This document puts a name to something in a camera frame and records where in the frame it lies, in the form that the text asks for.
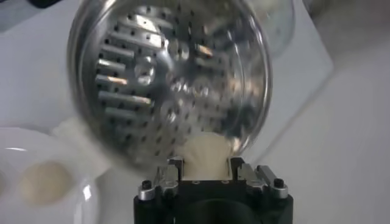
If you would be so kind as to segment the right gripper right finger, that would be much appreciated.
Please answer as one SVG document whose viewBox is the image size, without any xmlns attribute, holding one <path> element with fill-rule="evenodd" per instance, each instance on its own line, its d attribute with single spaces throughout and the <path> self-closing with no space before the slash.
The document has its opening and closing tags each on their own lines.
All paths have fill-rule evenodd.
<svg viewBox="0 0 390 224">
<path fill-rule="evenodd" d="M 288 187 L 284 180 L 277 178 L 269 166 L 258 165 L 253 169 L 240 156 L 229 157 L 228 165 L 232 180 L 244 181 L 252 192 L 266 193 L 278 200 L 288 197 Z"/>
</svg>

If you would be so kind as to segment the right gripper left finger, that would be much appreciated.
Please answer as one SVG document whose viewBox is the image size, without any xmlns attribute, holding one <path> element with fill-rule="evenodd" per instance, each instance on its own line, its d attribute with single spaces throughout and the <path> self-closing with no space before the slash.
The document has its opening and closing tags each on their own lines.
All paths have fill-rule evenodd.
<svg viewBox="0 0 390 224">
<path fill-rule="evenodd" d="M 166 198 L 174 198 L 183 176 L 183 158 L 174 156 L 164 166 L 158 166 L 155 176 L 142 181 L 138 188 L 138 199 L 153 200 L 157 192 Z"/>
</svg>

